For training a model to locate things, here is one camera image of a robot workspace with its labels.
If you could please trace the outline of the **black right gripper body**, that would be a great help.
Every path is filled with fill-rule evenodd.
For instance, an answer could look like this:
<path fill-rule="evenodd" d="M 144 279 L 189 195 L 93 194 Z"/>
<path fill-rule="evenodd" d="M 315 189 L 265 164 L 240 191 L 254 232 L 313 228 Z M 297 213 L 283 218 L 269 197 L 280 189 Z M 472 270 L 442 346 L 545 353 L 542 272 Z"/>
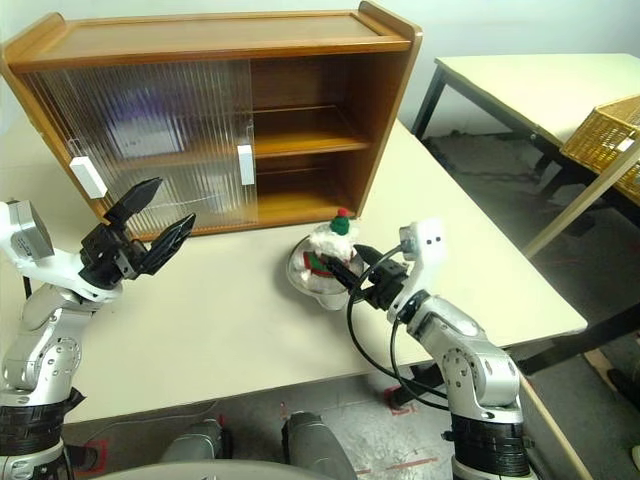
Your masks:
<path fill-rule="evenodd" d="M 366 277 L 368 286 L 356 290 L 354 302 L 366 302 L 374 309 L 387 311 L 408 279 L 407 270 L 395 260 L 385 260 Z"/>

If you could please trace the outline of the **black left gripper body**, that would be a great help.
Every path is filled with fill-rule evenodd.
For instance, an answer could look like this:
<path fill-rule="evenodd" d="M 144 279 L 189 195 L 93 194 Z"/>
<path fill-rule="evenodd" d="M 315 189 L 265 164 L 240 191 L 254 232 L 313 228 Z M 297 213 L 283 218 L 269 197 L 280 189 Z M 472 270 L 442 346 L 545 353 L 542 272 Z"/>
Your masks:
<path fill-rule="evenodd" d="M 81 241 L 80 277 L 94 287 L 115 289 L 140 275 L 152 275 L 144 265 L 149 251 L 131 237 L 123 223 L 100 223 Z"/>

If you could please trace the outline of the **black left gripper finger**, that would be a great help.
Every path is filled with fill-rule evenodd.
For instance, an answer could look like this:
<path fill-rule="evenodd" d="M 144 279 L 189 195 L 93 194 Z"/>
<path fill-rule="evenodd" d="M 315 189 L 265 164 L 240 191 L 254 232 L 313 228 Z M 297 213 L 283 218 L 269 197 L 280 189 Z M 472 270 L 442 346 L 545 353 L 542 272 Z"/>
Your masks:
<path fill-rule="evenodd" d="M 155 177 L 134 185 L 106 211 L 103 218 L 110 225 L 123 228 L 133 215 L 140 213 L 153 200 L 162 182 L 160 177 Z"/>
<path fill-rule="evenodd" d="M 136 264 L 136 273 L 150 276 L 157 273 L 191 235 L 195 220 L 196 214 L 191 213 L 167 227 L 141 254 Z"/>

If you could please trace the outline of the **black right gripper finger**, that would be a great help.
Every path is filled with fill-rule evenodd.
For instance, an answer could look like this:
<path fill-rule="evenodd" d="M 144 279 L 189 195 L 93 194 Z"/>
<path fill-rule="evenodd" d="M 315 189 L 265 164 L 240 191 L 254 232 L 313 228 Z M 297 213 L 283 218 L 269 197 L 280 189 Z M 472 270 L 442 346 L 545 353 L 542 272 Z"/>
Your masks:
<path fill-rule="evenodd" d="M 384 254 L 378 251 L 376 248 L 364 244 L 355 244 L 354 248 L 357 255 L 361 258 L 363 263 L 367 266 L 373 266 L 381 261 Z"/>
<path fill-rule="evenodd" d="M 328 256 L 323 260 L 324 266 L 331 275 L 348 291 L 352 291 L 356 286 L 359 276 L 352 272 L 337 257 Z"/>

